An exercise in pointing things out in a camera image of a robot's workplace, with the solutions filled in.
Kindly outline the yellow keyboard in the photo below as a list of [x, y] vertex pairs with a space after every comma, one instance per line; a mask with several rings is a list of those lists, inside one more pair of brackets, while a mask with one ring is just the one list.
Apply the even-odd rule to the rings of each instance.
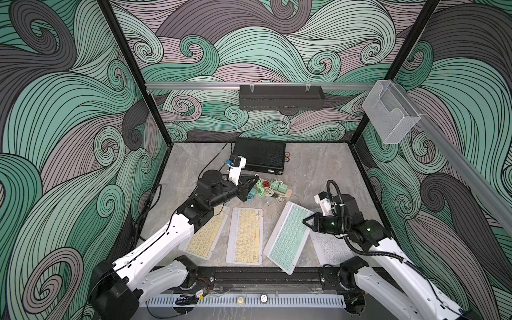
[[214, 208], [214, 216], [190, 239], [182, 242], [178, 249], [186, 254], [210, 260], [231, 209], [225, 205]]
[[263, 209], [243, 207], [232, 209], [226, 263], [262, 265], [263, 222]]

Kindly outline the green keyboard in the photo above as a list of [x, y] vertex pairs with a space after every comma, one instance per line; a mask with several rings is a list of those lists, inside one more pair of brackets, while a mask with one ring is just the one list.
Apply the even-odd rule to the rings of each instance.
[[288, 275], [294, 272], [311, 230], [303, 220], [312, 215], [309, 209], [288, 201], [265, 246], [263, 254]]

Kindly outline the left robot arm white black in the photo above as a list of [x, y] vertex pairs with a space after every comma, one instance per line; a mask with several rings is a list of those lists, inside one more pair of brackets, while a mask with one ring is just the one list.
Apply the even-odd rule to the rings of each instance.
[[166, 267], [155, 267], [204, 227], [217, 206], [235, 197], [246, 201], [259, 180], [258, 175], [225, 178], [218, 170], [206, 171], [161, 229], [123, 257], [94, 267], [87, 296], [94, 312], [101, 319], [130, 319], [141, 304], [167, 289], [194, 285], [197, 266], [184, 255]]

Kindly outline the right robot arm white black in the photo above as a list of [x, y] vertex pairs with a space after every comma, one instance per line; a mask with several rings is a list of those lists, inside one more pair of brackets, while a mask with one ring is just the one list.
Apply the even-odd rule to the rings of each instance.
[[321, 210], [303, 224], [340, 236], [354, 254], [337, 268], [349, 313], [360, 314], [369, 294], [398, 319], [480, 319], [432, 284], [380, 222], [364, 218], [352, 196], [323, 191], [314, 199]]

